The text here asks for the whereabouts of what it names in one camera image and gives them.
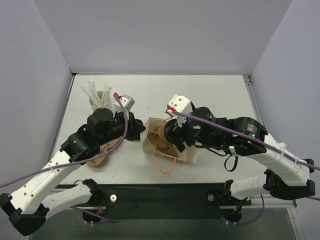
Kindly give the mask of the printed paper takeout bag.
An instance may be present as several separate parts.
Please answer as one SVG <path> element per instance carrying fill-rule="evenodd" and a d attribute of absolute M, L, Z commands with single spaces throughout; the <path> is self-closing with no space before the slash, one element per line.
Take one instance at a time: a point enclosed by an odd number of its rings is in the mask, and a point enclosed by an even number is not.
<path fill-rule="evenodd" d="M 169 122 L 169 119 L 161 119 L 150 117 L 145 123 L 145 130 L 140 134 L 141 147 L 145 154 L 152 155 L 153 162 L 160 172 L 169 174 L 173 171 L 176 163 L 195 164 L 199 157 L 199 149 L 195 146 L 182 145 L 185 149 L 179 152 L 174 144 L 165 139 L 164 127 Z M 169 171 L 164 171 L 157 163 L 156 157 L 173 161 Z"/>

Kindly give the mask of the brown paper coffee cup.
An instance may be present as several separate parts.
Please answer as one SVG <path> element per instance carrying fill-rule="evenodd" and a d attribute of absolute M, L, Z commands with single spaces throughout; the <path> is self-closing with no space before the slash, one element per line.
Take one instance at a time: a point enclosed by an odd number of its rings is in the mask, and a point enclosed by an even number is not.
<path fill-rule="evenodd" d="M 162 141 L 167 141 L 166 137 L 165 137 L 165 125 L 161 125 L 158 129 L 158 136 Z"/>

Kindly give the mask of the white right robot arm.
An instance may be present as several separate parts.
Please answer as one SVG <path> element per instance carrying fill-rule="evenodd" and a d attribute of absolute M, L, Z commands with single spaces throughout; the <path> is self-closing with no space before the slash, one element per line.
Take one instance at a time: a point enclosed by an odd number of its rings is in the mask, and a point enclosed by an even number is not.
<path fill-rule="evenodd" d="M 313 197 L 315 182 L 312 159 L 299 164 L 284 143 L 277 142 L 267 129 L 250 117 L 216 118 L 207 107 L 195 108 L 188 117 L 169 120 L 164 138 L 183 152 L 186 147 L 223 151 L 228 157 L 247 157 L 266 167 L 256 176 L 230 179 L 224 183 L 221 197 L 227 204 L 247 197 L 270 194 L 281 200 Z"/>

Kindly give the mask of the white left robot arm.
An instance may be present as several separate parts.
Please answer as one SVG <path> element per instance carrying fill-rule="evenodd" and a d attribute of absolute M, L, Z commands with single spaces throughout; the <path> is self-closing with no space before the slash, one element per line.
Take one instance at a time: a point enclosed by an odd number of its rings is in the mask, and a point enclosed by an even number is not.
<path fill-rule="evenodd" d="M 13 227 L 23 236 L 41 228 L 55 214 L 79 204 L 95 206 L 104 200 L 101 187 L 93 179 L 52 193 L 69 174 L 84 165 L 84 160 L 100 153 L 100 147 L 116 139 L 137 141 L 145 130 L 143 122 L 132 112 L 113 113 L 99 108 L 75 133 L 61 145 L 59 151 L 25 185 L 0 196 L 0 207 Z"/>

